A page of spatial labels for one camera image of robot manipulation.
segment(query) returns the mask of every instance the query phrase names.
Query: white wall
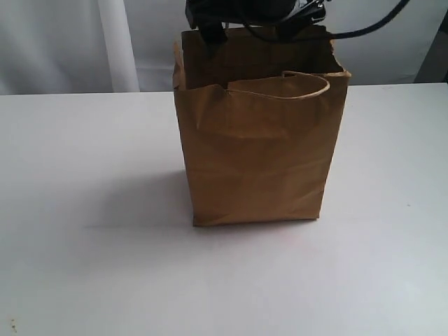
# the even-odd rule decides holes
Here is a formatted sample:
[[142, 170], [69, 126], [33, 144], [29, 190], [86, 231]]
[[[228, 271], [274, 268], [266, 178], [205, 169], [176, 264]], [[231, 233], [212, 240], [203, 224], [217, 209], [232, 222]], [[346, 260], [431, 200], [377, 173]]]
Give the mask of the white wall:
[[[97, 1], [0, 0], [0, 94], [112, 91]], [[141, 89], [170, 90], [172, 43], [188, 29], [185, 0], [124, 1]], [[361, 28], [397, 1], [334, 0], [326, 24]], [[411, 0], [381, 31], [338, 41], [352, 83], [411, 83], [447, 9], [448, 0]]]

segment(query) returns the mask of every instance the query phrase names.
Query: white tabletop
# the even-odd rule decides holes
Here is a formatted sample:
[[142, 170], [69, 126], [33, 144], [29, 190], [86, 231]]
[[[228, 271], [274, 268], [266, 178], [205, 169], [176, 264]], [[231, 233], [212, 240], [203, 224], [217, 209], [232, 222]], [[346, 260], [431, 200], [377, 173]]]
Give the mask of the white tabletop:
[[448, 87], [351, 87], [314, 223], [193, 228], [172, 93], [0, 97], [0, 335], [448, 335]]

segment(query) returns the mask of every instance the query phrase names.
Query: brown paper bag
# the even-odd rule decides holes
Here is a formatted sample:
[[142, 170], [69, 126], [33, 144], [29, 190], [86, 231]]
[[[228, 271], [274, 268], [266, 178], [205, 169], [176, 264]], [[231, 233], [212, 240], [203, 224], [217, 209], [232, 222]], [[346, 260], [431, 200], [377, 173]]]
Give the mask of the brown paper bag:
[[182, 33], [183, 55], [175, 46], [194, 224], [318, 218], [350, 74], [329, 41], [269, 44], [244, 29], [227, 35], [213, 59], [197, 31]]

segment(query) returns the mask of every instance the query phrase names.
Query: paper bag handle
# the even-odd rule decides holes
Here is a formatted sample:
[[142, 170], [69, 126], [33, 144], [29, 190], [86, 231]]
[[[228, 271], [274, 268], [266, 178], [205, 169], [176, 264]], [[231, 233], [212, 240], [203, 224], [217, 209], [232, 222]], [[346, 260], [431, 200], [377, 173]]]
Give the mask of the paper bag handle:
[[242, 93], [245, 95], [253, 95], [253, 96], [257, 96], [257, 97], [263, 97], [263, 98], [275, 99], [275, 100], [297, 101], [297, 100], [304, 100], [304, 99], [317, 97], [319, 95], [322, 95], [324, 92], [327, 92], [330, 89], [330, 82], [328, 82], [328, 80], [326, 80], [322, 77], [316, 76], [316, 75], [311, 75], [310, 73], [303, 73], [303, 72], [296, 72], [296, 71], [282, 71], [281, 72], [281, 76], [283, 78], [285, 78], [286, 75], [305, 76], [305, 77], [310, 77], [313, 79], [318, 79], [319, 81], [322, 82], [323, 87], [320, 90], [317, 90], [317, 91], [309, 93], [309, 94], [303, 94], [300, 96], [292, 96], [292, 97], [280, 97], [280, 96], [274, 96], [271, 94], [238, 90], [238, 89], [227, 89], [227, 92], [236, 92], [236, 93]]

